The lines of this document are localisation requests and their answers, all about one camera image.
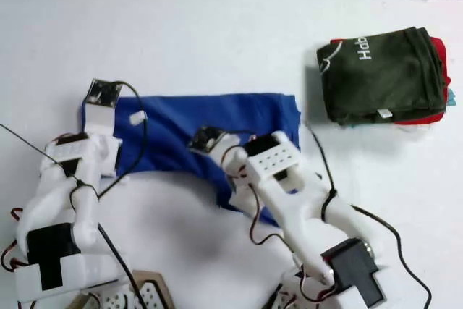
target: blue towel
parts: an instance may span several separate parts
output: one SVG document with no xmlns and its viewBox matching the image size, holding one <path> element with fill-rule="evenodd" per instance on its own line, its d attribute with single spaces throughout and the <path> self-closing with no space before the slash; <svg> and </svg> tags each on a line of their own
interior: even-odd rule
<svg viewBox="0 0 463 309">
<path fill-rule="evenodd" d="M 223 96 L 142 97 L 148 115 L 148 147 L 134 172 L 151 170 L 193 173 L 216 187 L 217 204 L 229 205 L 232 190 L 224 172 L 209 158 L 187 150 L 187 144 L 202 125 L 224 130 L 253 130 L 264 135 L 283 130 L 299 147 L 300 113 L 294 96 L 277 93 L 230 94 Z M 129 116 L 139 111 L 135 97 L 120 98 L 116 106 L 114 136 L 123 140 L 117 174 L 137 158 L 143 126 L 132 126 Z M 242 142 L 249 135 L 243 135 Z M 274 223 L 263 211 L 264 221 Z"/>
</svg>

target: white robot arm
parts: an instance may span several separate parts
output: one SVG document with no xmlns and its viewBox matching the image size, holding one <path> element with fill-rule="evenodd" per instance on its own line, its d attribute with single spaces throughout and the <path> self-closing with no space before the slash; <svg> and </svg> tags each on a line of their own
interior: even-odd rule
<svg viewBox="0 0 463 309">
<path fill-rule="evenodd" d="M 330 190 L 283 132 L 256 137 L 241 146 L 238 135 L 201 127 L 189 148 L 210 157 L 225 171 L 234 189 L 230 203 L 249 214 L 256 212 L 256 198 L 268 207 L 285 243 L 301 263 L 297 264 L 303 269 L 301 282 L 325 289 L 325 295 L 336 293 L 340 308 L 370 308 L 386 300 L 379 279 L 387 271 L 376 266 L 372 253 L 372 248 L 381 249 L 381 243 L 339 196 L 330 202 L 329 223 L 348 239 L 330 250 L 321 250 L 313 240 L 311 221 L 320 218 Z M 345 292 L 354 293 L 344 299 L 353 305 L 342 306 Z M 317 302 L 298 289 L 294 293 Z"/>
<path fill-rule="evenodd" d="M 20 302 L 125 277 L 111 252 L 95 246 L 97 190 L 102 176 L 115 176 L 122 144 L 113 137 L 120 89 L 121 85 L 94 80 L 85 101 L 84 131 L 58 137 L 46 146 L 37 192 L 16 233 L 29 264 L 14 271 Z"/>
</svg>

